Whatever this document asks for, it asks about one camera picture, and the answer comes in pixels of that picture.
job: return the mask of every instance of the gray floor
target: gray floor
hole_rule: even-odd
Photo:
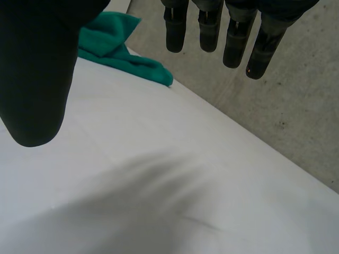
[[[218,48],[199,46],[198,9],[190,3],[181,53],[165,47],[160,0],[133,0],[142,18],[127,45],[162,62],[187,88],[339,193],[339,1],[321,0],[284,36],[260,80],[245,67],[260,18],[238,69],[222,64],[229,16],[224,8]]]

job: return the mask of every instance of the white table surface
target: white table surface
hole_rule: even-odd
[[[111,0],[104,11],[127,13],[131,0]]]
[[[1,254],[335,254],[339,196],[175,82],[78,59],[38,148],[0,124]]]

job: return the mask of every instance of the green cloth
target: green cloth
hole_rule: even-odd
[[[161,63],[131,55],[124,44],[140,20],[117,12],[101,13],[81,29],[79,57],[170,86],[173,76]]]

